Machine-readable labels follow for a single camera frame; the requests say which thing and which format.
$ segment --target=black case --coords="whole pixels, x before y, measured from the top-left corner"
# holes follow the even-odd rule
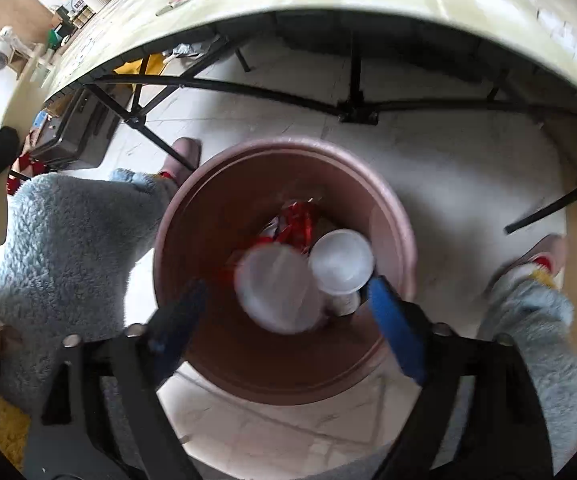
[[[108,85],[105,91],[126,107],[129,85]],[[61,117],[44,124],[30,156],[53,170],[97,168],[104,159],[120,118],[86,88],[76,91]]]

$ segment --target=white plastic cup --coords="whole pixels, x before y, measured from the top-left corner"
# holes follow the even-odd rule
[[[374,266],[371,244],[351,229],[337,229],[324,235],[309,257],[317,286],[331,296],[360,290],[370,280]]]
[[[288,245],[249,250],[235,269],[235,293],[246,314],[270,332],[304,332],[323,314],[323,295],[306,257]]]
[[[360,293],[355,291],[342,296],[325,294],[325,308],[335,316],[348,316],[360,307]]]

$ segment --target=brown trash bin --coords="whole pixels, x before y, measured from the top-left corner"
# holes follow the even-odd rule
[[[370,240],[376,272],[405,300],[415,293],[416,249],[408,217],[382,177],[318,139],[277,137],[238,144],[200,166],[169,205],[155,243],[155,295],[176,301],[187,280],[209,284],[206,314],[187,352],[209,381],[266,404],[305,404],[361,381],[389,348],[366,306],[297,335],[267,332],[216,275],[287,200],[319,199],[333,222]]]

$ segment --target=black metal table frame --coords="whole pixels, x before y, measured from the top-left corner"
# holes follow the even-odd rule
[[[193,65],[179,76],[147,75],[146,67],[148,65],[149,56],[146,56],[142,59],[139,74],[102,75],[94,81],[87,83],[86,87],[113,113],[117,114],[128,126],[140,132],[143,136],[154,142],[159,148],[178,160],[191,171],[194,171],[196,168],[146,126],[147,114],[178,88],[201,88],[268,99],[337,116],[341,122],[347,123],[377,124],[380,112],[407,112],[416,110],[495,110],[499,112],[526,113],[555,143],[558,152],[577,169],[577,164],[572,161],[572,158],[568,153],[564,153],[562,147],[557,143],[555,138],[549,134],[544,125],[544,119],[547,115],[561,115],[577,118],[577,110],[570,110],[569,108],[547,104],[529,103],[521,97],[519,92],[515,90],[512,85],[508,83],[506,78],[507,73],[505,71],[494,73],[489,67],[482,63],[478,65],[478,69],[485,74],[486,78],[493,82],[493,87],[485,99],[428,98],[400,99],[383,102],[365,101],[363,92],[360,88],[361,51],[355,37],[351,41],[351,78],[349,95],[345,101],[340,101],[337,104],[329,104],[311,98],[257,86],[197,77],[201,72],[203,72],[203,70],[206,70],[217,61],[224,59],[226,56],[230,56],[233,53],[239,60],[243,70],[245,72],[250,72],[251,68],[240,51],[240,47],[251,40],[252,37],[240,38],[239,40],[219,38],[206,54],[201,56]],[[109,96],[107,92],[101,88],[100,85],[102,84],[135,85],[136,90],[130,110],[126,110],[126,108],[118,104],[115,99]],[[159,85],[165,86],[165,88],[151,99],[148,104],[140,106],[139,98],[142,86],[144,85]],[[505,100],[496,100],[496,96],[500,90],[502,90],[509,98]],[[507,225],[505,231],[507,234],[510,234],[565,208],[567,205],[570,205],[575,201],[577,201],[577,188],[539,211]]]

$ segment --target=yellow sock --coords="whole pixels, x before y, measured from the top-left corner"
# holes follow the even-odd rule
[[[529,275],[531,280],[541,283],[542,285],[549,286],[550,288],[557,288],[557,285],[553,281],[553,276],[551,273],[540,268],[536,269]]]

